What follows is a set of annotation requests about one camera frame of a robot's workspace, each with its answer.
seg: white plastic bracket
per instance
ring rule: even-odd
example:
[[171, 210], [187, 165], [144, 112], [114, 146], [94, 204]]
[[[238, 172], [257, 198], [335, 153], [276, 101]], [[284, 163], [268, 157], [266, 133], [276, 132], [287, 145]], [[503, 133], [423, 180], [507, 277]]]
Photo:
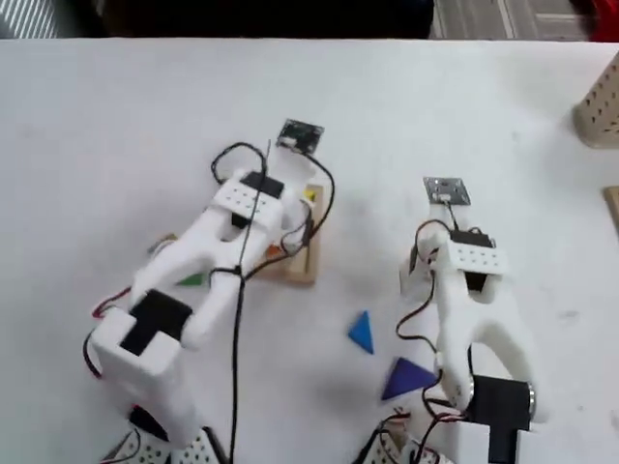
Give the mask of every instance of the white plastic bracket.
[[[507, 259], [497, 248], [456, 244], [442, 236], [433, 269], [440, 319], [437, 369], [450, 401], [464, 411], [473, 396], [466, 353], [473, 342], [488, 346], [514, 380], [535, 392], [535, 421], [548, 416], [548, 394], [533, 336], [518, 313], [507, 276]], [[465, 272], [487, 274], [480, 293], [469, 292]]]

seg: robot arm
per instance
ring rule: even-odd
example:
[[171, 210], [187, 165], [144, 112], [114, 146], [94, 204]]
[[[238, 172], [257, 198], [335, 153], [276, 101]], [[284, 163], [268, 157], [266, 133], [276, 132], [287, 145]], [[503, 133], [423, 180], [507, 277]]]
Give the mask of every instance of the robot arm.
[[[479, 342], [496, 354], [514, 380], [530, 384], [535, 398], [532, 420], [546, 421], [544, 374], [533, 336], [518, 313], [505, 252], [443, 237], [433, 269], [440, 318], [436, 364], [443, 371], [442, 385], [449, 399], [461, 411], [470, 404], [474, 392], [466, 352]], [[485, 277], [479, 290], [471, 288], [467, 277], [471, 274]]]
[[[291, 126], [294, 130], [286, 132]], [[312, 137], [301, 136], [299, 127], [306, 130], [301, 135], [309, 131]], [[321, 133], [321, 128], [288, 121], [266, 177], [235, 171], [179, 240], [137, 272], [129, 311], [113, 307], [92, 333], [108, 387], [134, 405], [137, 417], [146, 418], [134, 425], [173, 449], [188, 446], [204, 425], [184, 378], [183, 351], [198, 349], [238, 298], [239, 277], [213, 270], [234, 269], [242, 256], [246, 276], [270, 244], [290, 235], [287, 223], [295, 228], [306, 218], [300, 200], [313, 175], [308, 156]], [[303, 228], [297, 235], [304, 237]], [[210, 286], [195, 310], [157, 290], [196, 272], [209, 275]]]
[[[449, 212], [451, 219], [425, 222], [422, 228], [431, 223], [441, 228], [416, 239], [414, 249], [434, 258], [429, 268], [439, 314], [435, 370], [449, 402], [463, 413], [462, 420], [441, 425], [441, 449], [456, 464], [547, 462], [547, 444], [529, 430], [531, 421], [548, 419], [548, 386], [533, 335], [518, 312], [506, 253], [479, 228], [457, 227], [452, 205], [470, 205], [460, 179], [426, 183], [434, 212]], [[450, 220], [453, 229], [446, 225]], [[403, 292], [416, 280], [411, 264], [400, 269]], [[476, 375], [467, 356], [472, 343], [492, 350], [512, 378]]]

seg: wooden frame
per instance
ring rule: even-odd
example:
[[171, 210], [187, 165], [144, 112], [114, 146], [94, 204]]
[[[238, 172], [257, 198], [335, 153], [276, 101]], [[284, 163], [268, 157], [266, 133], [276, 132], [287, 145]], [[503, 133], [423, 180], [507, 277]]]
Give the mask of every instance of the wooden frame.
[[[309, 185], [308, 190], [315, 194], [313, 219], [318, 222], [324, 215], [324, 188], [321, 186]], [[312, 285], [318, 277], [318, 260], [320, 257], [320, 232], [318, 232], [309, 245], [299, 251], [293, 258], [287, 258], [279, 263], [274, 263], [256, 276], [281, 280], [291, 283]]]

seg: table surface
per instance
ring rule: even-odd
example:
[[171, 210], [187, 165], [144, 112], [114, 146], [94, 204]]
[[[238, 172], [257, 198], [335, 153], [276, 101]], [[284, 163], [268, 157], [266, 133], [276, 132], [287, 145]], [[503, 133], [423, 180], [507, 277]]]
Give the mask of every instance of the table surface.
[[[583, 146], [570, 111], [615, 48], [0, 42], [5, 460], [93, 462], [128, 429], [81, 360], [92, 305], [202, 211], [218, 150], [264, 146], [289, 117], [326, 128], [317, 155], [338, 198], [315, 287], [249, 285], [238, 462], [350, 462], [390, 410], [378, 398], [394, 358], [431, 366], [393, 333], [398, 265], [428, 215], [423, 176], [462, 177], [471, 217], [510, 256], [553, 391], [540, 429], [573, 462], [614, 460], [619, 247], [601, 188], [619, 184], [619, 154]], [[375, 356], [345, 336], [363, 308]], [[226, 448], [231, 314], [185, 360]], [[435, 336], [435, 310], [411, 330]], [[492, 363], [476, 348], [476, 367]]]

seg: red wire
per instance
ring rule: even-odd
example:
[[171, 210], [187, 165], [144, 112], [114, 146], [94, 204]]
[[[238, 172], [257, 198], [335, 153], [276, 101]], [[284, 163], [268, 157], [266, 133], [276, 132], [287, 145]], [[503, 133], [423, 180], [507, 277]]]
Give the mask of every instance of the red wire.
[[127, 295], [129, 292], [131, 292], [131, 290], [132, 290], [131, 287], [124, 288], [123, 290], [118, 292], [116, 295], [114, 295], [112, 297], [109, 297], [109, 298], [103, 300], [102, 302], [100, 302], [99, 305], [93, 311], [93, 317], [95, 319], [102, 319], [103, 315], [104, 315], [105, 307], [107, 305], [109, 305], [110, 303], [115, 302], [116, 300], [120, 300], [125, 295]]

